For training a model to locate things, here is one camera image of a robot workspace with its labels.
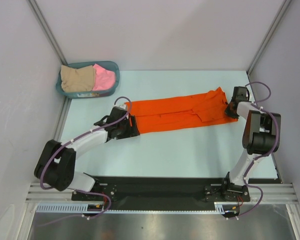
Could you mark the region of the orange t-shirt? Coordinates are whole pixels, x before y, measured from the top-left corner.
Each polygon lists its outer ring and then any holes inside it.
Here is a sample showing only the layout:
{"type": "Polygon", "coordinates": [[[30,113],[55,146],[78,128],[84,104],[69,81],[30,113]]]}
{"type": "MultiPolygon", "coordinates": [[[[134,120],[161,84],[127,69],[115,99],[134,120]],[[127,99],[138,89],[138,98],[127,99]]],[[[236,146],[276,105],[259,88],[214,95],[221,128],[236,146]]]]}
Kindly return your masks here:
{"type": "Polygon", "coordinates": [[[225,114],[228,101],[220,87],[206,93],[125,104],[128,108],[132,107],[130,114],[135,116],[140,134],[208,127],[238,121],[225,114]]]}

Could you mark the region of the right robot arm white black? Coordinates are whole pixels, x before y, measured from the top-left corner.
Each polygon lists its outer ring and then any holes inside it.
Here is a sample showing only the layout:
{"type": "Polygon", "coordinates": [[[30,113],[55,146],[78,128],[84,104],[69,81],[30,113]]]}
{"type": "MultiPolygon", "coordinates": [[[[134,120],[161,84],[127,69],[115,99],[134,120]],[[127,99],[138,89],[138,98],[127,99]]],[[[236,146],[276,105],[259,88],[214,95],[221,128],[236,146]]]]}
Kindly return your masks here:
{"type": "Polygon", "coordinates": [[[235,167],[224,178],[220,194],[227,200],[248,196],[248,181],[261,160],[276,152],[280,146],[281,115],[269,112],[250,101],[245,86],[233,89],[225,114],[233,119],[246,120],[242,136],[243,152],[235,167]]]}

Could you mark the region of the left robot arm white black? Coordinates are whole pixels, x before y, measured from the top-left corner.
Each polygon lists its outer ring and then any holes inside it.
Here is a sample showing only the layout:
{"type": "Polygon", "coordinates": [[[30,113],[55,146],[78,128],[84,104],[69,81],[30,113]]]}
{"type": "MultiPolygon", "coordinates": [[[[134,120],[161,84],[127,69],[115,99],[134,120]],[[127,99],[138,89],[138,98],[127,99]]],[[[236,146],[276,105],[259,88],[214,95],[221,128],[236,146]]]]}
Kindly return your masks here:
{"type": "Polygon", "coordinates": [[[110,140],[137,137],[140,132],[136,117],[127,106],[114,106],[109,115],[95,122],[85,133],[67,141],[49,140],[34,169],[34,176],[44,190],[60,192],[70,189],[83,192],[90,200],[100,196],[101,188],[94,177],[75,170],[76,161],[93,148],[110,140]]]}

